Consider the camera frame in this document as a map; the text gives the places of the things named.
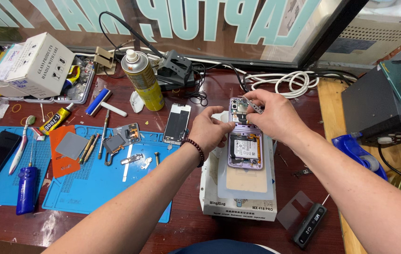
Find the orange plastic card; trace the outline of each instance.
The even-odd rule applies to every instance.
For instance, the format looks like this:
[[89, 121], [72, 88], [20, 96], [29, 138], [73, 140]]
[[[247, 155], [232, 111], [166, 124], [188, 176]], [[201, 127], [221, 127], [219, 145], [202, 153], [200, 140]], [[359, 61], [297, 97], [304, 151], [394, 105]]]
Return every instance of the orange plastic card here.
[[78, 163], [78, 161], [66, 157], [61, 153], [56, 152], [55, 150], [58, 144], [68, 132], [75, 133], [75, 126], [61, 126], [49, 132], [51, 147], [51, 165], [53, 168], [53, 176], [55, 178], [73, 173], [80, 169], [80, 164]]

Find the person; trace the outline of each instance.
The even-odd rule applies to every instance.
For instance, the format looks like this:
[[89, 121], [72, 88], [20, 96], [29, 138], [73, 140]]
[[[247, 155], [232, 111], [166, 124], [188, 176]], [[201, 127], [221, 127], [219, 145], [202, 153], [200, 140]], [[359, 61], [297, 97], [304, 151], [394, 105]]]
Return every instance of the person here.
[[[261, 115], [249, 107], [246, 118], [303, 160], [333, 198], [365, 250], [401, 253], [401, 191], [310, 130], [283, 96], [262, 89], [244, 96], [265, 106]], [[189, 138], [199, 145], [205, 158], [215, 147], [224, 147], [225, 135], [234, 127], [234, 123], [211, 118], [222, 111], [220, 106], [206, 107], [193, 121]], [[200, 158], [198, 149], [186, 142], [155, 170], [86, 216], [44, 253], [139, 253]], [[250, 245], [213, 241], [194, 244], [177, 253], [221, 253], [212, 246], [224, 250], [222, 253], [272, 253]], [[228, 249], [233, 246], [240, 251]]]

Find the spray can cap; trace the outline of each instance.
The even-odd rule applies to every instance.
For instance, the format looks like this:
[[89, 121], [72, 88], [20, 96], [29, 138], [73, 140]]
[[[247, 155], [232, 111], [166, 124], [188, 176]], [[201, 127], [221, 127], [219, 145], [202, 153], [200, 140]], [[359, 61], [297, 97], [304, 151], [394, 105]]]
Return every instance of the spray can cap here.
[[71, 110], [71, 107], [74, 105], [74, 103], [69, 104], [69, 106], [66, 107], [67, 110]]
[[126, 56], [127, 61], [129, 61], [130, 63], [138, 61], [138, 54], [136, 54], [136, 52], [133, 49], [128, 49], [126, 53], [127, 53]]

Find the beaded bracelet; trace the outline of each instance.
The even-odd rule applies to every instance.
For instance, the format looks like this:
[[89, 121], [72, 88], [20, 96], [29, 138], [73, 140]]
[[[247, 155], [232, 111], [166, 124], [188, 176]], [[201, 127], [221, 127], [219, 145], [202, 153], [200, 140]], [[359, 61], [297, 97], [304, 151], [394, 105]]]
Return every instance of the beaded bracelet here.
[[192, 141], [192, 140], [189, 139], [189, 138], [184, 138], [184, 139], [181, 141], [181, 145], [180, 145], [180, 146], [182, 146], [183, 144], [185, 144], [185, 142], [188, 142], [188, 143], [192, 144], [194, 147], [196, 147], [196, 149], [197, 149], [198, 152], [200, 153], [200, 163], [199, 163], [199, 165], [198, 165], [197, 167], [198, 167], [198, 168], [202, 167], [202, 166], [204, 165], [204, 160], [205, 160], [205, 155], [204, 155], [204, 152], [202, 151], [202, 149], [199, 147], [199, 145], [198, 145], [196, 142]]

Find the white adhesive strip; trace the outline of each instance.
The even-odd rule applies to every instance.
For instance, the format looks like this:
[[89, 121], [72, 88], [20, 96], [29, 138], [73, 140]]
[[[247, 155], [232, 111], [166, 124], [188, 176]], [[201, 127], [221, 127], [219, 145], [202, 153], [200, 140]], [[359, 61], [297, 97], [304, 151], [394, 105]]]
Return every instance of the white adhesive strip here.
[[[133, 144], [128, 146], [128, 153], [127, 153], [127, 158], [130, 158], [131, 156], [131, 148], [133, 147]], [[122, 178], [122, 182], [127, 181], [127, 173], [128, 173], [128, 165], [130, 163], [125, 164], [125, 169], [124, 169], [124, 177]]]

